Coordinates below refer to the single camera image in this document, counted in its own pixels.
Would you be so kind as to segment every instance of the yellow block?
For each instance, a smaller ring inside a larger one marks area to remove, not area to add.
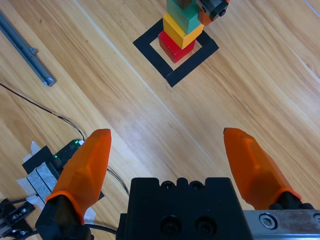
[[[192,32],[185,34],[169,13],[166,13],[163,16],[163,29],[181,49],[184,49],[202,33],[204,25],[200,24]]]

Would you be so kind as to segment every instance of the wood grain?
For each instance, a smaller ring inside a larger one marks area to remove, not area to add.
[[[232,1],[205,27],[219,50],[174,88],[132,44],[165,14],[164,0],[0,0],[0,10],[57,79],[44,86],[1,33],[1,83],[87,136],[110,128],[109,164],[127,185],[134,177],[232,178],[223,129],[236,127],[320,208],[320,19],[304,1]],[[55,153],[79,135],[3,88],[0,111],[0,197],[18,199],[25,197],[16,180],[26,176],[21,165],[31,142]],[[117,226],[128,196],[108,174],[103,191],[96,221]]]

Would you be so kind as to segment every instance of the wooden block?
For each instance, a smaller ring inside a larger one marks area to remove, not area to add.
[[[195,47],[196,40],[193,40],[184,49],[181,49],[175,41],[173,41],[165,31],[159,34],[159,43],[164,52],[169,56],[172,62],[176,63],[185,55],[190,53]]]
[[[191,33],[201,24],[199,21],[200,8],[196,0],[193,0],[186,9],[181,9],[177,0],[166,0],[166,9],[185,34]]]
[[[199,11],[199,21],[205,26],[208,26],[210,23],[212,23],[210,17],[202,9]]]
[[[202,33],[204,25],[200,24],[195,30],[185,34],[170,14],[166,13],[163,16],[163,29],[181,49],[184,49]]]
[[[189,7],[189,5],[192,3],[192,0],[176,0],[176,3],[179,5],[180,8],[183,10]]]

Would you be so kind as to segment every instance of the metal bracket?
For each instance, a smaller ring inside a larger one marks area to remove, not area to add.
[[[13,204],[4,204],[0,207],[0,237],[19,238],[27,233],[32,232],[32,228],[28,225],[25,217],[29,215],[35,207],[25,202],[18,208]]]
[[[320,239],[320,210],[245,210],[255,240]]]
[[[46,86],[52,86],[56,80],[48,72],[48,70],[41,64],[37,57],[38,50],[28,46],[28,44],[21,38],[19,33],[11,26],[10,22],[0,12],[0,29],[6,38],[11,42],[15,49],[20,53],[24,60],[33,69],[35,74]]]

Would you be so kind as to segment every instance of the red block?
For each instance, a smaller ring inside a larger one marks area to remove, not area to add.
[[[169,56],[172,62],[176,63],[182,59],[185,55],[190,53],[195,47],[196,40],[193,40],[188,46],[184,49],[181,49],[175,41],[173,41],[165,31],[162,31],[159,34],[159,43],[160,47],[164,52]]]

